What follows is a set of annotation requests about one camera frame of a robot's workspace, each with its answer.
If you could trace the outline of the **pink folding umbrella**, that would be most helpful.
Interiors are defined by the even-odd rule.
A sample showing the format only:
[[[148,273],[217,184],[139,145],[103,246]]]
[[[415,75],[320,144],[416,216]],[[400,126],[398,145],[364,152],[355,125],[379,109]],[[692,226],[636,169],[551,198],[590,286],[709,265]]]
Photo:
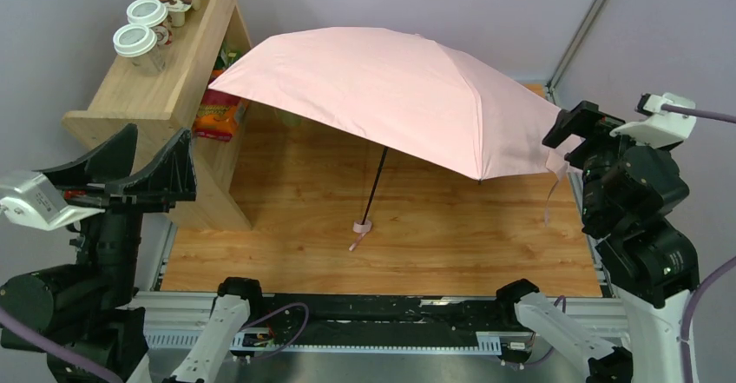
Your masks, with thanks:
[[[559,108],[472,55],[368,27],[271,36],[210,89],[365,138],[482,182],[571,172],[542,139]]]

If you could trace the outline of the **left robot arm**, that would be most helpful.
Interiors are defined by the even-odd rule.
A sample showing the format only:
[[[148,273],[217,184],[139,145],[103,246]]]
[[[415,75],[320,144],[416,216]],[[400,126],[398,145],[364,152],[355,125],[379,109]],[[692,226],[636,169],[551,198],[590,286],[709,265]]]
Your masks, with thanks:
[[[178,130],[140,170],[133,123],[75,161],[1,179],[12,223],[75,234],[72,264],[1,288],[1,344],[44,352],[59,382],[148,382],[145,310],[131,307],[142,219],[197,195],[192,133]]]

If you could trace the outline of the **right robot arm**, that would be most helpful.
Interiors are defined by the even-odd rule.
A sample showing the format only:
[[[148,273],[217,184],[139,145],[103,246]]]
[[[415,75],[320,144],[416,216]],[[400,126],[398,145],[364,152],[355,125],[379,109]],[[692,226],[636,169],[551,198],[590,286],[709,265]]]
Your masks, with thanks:
[[[594,336],[525,279],[496,299],[508,323],[541,336],[587,382],[694,382],[687,305],[700,284],[698,255],[667,216],[689,195],[671,152],[692,133],[695,105],[645,94],[637,109],[642,119],[625,122],[580,102],[560,111],[542,141],[554,149],[572,135],[582,140],[564,159],[582,172],[583,232],[596,240],[626,314],[628,345]]]

